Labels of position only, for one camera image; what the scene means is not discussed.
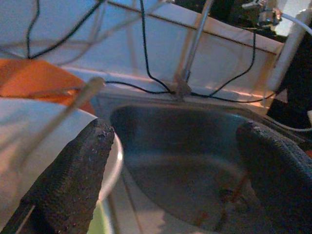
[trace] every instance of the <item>black wire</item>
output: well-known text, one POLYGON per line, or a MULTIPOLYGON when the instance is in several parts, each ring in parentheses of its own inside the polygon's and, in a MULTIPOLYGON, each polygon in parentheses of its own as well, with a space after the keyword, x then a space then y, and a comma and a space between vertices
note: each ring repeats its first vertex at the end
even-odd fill
POLYGON ((56 49, 57 47, 61 46, 62 44, 64 44, 73 34, 75 34, 75 32, 84 24, 84 22, 95 12, 95 10, 97 10, 99 8, 99 6, 105 2, 106 0, 98 0, 97 3, 87 12, 87 14, 85 14, 82 19, 76 24, 76 26, 66 35, 64 36, 61 40, 59 40, 58 42, 56 42, 55 44, 51 45, 50 47, 32 55, 29 56, 29 59, 35 59, 39 56, 42 56, 54 49, 56 49))
POLYGON ((208 96, 209 97, 212 97, 213 95, 215 95, 216 93, 218 93, 221 89, 224 88, 224 86, 228 85, 229 83, 231 83, 232 81, 240 78, 241 76, 245 75, 246 73, 248 73, 253 65, 254 65, 254 60, 255 60, 255 51, 256 51, 256 31, 254 30, 253 31, 253 56, 252 56, 252 62, 250 64, 250 66, 248 67, 248 69, 246 71, 244 71, 243 73, 239 74, 238 76, 230 79, 229 81, 225 82, 224 84, 222 84, 218 89, 216 89, 215 91, 213 91, 211 94, 209 94, 208 96))
POLYGON ((274 96, 275 93, 272 93, 271 95, 268 95, 268 96, 265 97, 265 98, 257 99, 257 100, 253 100, 253 101, 237 101, 237 100, 231 100, 231 99, 226 99, 226 98, 221 98, 221 97, 210 97, 209 95, 197 94, 197 93, 194 93, 194 92, 192 92, 191 95, 192 95, 192 96, 195 96, 195 97, 213 98, 213 99, 217 99, 217 100, 221 100, 221 101, 228 101, 228 102, 254 103, 254 102, 260 102, 260 101, 262 101, 263 99, 269 99, 270 97, 274 96))
POLYGON ((174 94, 174 92, 172 92, 172 91, 160 91, 160 92, 149 91, 149 90, 143 89, 143 88, 141 88, 139 86, 136 86, 134 84, 129 84, 129 83, 126 83, 126 82, 121 82, 121 81, 106 81, 105 84, 123 84, 123 85, 127 85, 127 86, 130 86, 130 87, 142 90, 142 91, 144 91, 144 92, 146 92, 148 94, 174 94))
POLYGON ((148 55, 147 55, 147 45, 146 45, 146 33, 145 33, 145 11, 144 11, 144 3, 143 0, 140 0, 141 5, 141 18, 142 18, 142 34, 143 34, 143 47, 144 47, 144 57, 145 57, 145 65, 146 65, 146 72, 149 78, 156 81, 157 83, 161 84, 168 93, 172 93, 172 91, 165 85, 162 81, 152 76, 150 73, 150 67, 148 63, 148 55))
POLYGON ((27 58, 29 59, 30 59, 30 33, 35 23, 37 22, 39 15, 40 15, 40 0, 36 0, 36 15, 31 20, 30 25, 27 29, 27 35, 26 35, 27 58))

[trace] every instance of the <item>white bowl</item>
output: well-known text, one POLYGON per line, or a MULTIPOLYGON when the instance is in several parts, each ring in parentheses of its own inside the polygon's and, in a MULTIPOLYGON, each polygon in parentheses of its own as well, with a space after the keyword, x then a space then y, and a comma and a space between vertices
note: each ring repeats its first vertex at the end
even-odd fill
MULTIPOLYGON (((65 107, 62 105, 47 103, 41 101, 24 100, 24 99, 0 99, 0 145, 14 133, 23 129, 24 137, 18 138, 13 144, 0 152, 0 183, 1 174, 10 170, 10 160, 13 153, 25 143, 25 137, 33 137, 40 131, 57 113, 65 107)), ((37 177, 51 164, 65 145, 93 119, 91 115, 82 110, 74 111, 58 128, 56 128, 47 139, 36 148, 28 157, 26 164, 22 169, 20 184, 17 191, 14 192, 16 181, 12 181, 7 189, 12 189, 12 201, 6 207, 5 201, 0 201, 0 230, 6 221, 13 214, 19 205, 22 196, 28 191, 37 177)), ((107 164, 105 166, 104 179, 102 188, 99 192, 99 200, 105 197, 112 190, 116 183, 123 164, 122 145, 115 134, 112 150, 110 151, 107 164)))

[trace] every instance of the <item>orange cloth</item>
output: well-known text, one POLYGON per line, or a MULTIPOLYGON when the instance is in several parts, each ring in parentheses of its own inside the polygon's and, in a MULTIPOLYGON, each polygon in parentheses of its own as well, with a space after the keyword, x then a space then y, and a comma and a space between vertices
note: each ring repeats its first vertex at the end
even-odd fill
MULTIPOLYGON (((73 74, 43 60, 0 59, 0 96, 29 98, 32 93, 81 87, 85 83, 73 74)), ((55 95, 32 99, 69 105, 75 95, 55 95)), ((95 111, 88 102, 81 107, 91 114, 95 111)))

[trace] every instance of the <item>sink basin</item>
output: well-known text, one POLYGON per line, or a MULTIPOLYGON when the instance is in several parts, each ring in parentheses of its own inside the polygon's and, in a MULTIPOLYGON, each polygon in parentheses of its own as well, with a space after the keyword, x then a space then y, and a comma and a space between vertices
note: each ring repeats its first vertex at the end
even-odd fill
MULTIPOLYGON (((249 119, 261 121, 235 108, 150 104, 119 107, 110 121, 125 166, 148 198, 174 217, 213 231, 246 174, 235 133, 249 119)), ((250 182, 222 233, 273 233, 250 182)))

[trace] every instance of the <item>metal pole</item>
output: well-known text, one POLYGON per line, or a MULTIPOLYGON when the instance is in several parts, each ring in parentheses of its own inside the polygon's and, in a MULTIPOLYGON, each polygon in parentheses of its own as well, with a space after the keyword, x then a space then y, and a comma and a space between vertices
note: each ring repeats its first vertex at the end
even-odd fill
POLYGON ((183 74, 182 74, 183 75, 182 78, 185 81, 188 80, 189 74, 191 72, 191 66, 192 66, 192 63, 194 61, 197 46, 199 43, 199 38, 200 38, 200 35, 203 31, 206 18, 210 12, 210 9, 211 9, 213 2, 214 2, 214 0, 206 0, 205 5, 204 5, 204 9, 201 12, 200 22, 199 22, 199 25, 197 27, 197 31, 196 31, 196 34, 195 34, 194 39, 193 39, 192 47, 191 47, 191 50, 190 50, 189 55, 188 55, 187 60, 186 60, 187 61, 186 66, 185 66, 185 69, 184 69, 183 74))

